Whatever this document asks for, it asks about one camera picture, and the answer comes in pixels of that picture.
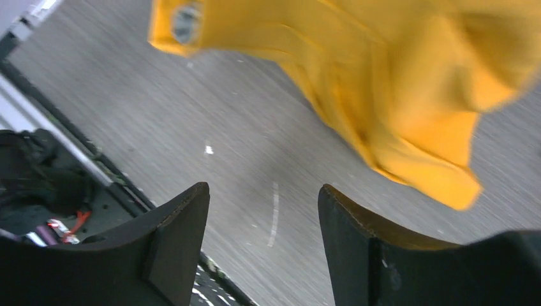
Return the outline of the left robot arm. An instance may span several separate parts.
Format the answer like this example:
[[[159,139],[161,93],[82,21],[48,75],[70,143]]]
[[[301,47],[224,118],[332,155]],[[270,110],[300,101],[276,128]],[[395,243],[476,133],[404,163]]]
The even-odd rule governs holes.
[[[96,183],[45,129],[1,131],[1,229],[25,235],[89,207]]]

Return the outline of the yellow pleated skirt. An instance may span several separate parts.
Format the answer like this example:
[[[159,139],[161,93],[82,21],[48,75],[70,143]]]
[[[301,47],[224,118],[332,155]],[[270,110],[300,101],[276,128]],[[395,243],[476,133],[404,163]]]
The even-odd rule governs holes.
[[[465,210],[478,118],[540,69],[540,2],[154,1],[149,43],[276,62],[370,168]]]

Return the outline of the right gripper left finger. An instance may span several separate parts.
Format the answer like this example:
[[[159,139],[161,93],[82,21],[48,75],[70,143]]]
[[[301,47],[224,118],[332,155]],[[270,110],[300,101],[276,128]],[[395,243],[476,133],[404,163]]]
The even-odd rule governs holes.
[[[80,244],[1,239],[2,305],[189,305],[209,211],[199,182]]]

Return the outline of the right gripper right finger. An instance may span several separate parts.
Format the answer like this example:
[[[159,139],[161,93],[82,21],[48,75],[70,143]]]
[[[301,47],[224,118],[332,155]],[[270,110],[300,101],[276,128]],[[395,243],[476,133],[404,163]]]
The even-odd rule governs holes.
[[[539,305],[540,232],[466,245],[396,224],[325,184],[318,215],[336,305]]]

